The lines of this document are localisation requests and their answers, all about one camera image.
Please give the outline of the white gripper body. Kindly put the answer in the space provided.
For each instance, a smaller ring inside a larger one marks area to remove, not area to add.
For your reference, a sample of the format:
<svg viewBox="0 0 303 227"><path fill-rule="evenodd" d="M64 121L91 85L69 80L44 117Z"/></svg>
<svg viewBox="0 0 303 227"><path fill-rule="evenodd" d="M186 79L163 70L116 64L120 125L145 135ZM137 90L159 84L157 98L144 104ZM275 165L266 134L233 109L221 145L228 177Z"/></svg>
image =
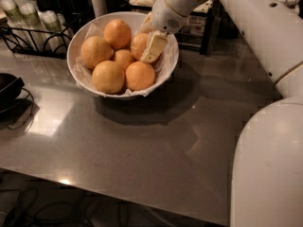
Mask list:
<svg viewBox="0 0 303 227"><path fill-rule="evenodd" d="M192 0L156 0L151 10L151 26L171 34L177 33L187 21Z"/></svg>

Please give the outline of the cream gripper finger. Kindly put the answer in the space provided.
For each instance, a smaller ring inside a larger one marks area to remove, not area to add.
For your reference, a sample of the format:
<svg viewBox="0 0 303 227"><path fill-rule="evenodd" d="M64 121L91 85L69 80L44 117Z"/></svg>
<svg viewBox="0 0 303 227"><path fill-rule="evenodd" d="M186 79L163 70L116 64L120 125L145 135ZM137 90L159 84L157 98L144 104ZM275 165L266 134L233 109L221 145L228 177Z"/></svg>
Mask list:
<svg viewBox="0 0 303 227"><path fill-rule="evenodd" d="M144 21L142 22L140 28L138 29L139 33L150 33L152 31L152 14L149 12Z"/></svg>
<svg viewBox="0 0 303 227"><path fill-rule="evenodd" d="M166 45L168 44L168 35L159 30L150 32L148 35L147 46L140 58L143 62L156 62Z"/></svg>

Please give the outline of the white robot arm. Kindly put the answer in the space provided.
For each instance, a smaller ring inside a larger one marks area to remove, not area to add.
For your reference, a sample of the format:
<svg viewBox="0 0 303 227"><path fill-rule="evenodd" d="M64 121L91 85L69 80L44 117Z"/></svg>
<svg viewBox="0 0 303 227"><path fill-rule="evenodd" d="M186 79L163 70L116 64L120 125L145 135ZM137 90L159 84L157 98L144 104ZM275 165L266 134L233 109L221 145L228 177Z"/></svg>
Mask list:
<svg viewBox="0 0 303 227"><path fill-rule="evenodd" d="M207 0L156 0L146 26L176 33ZM235 147L229 227L303 227L303 21L278 0L219 0L254 53L266 104Z"/></svg>

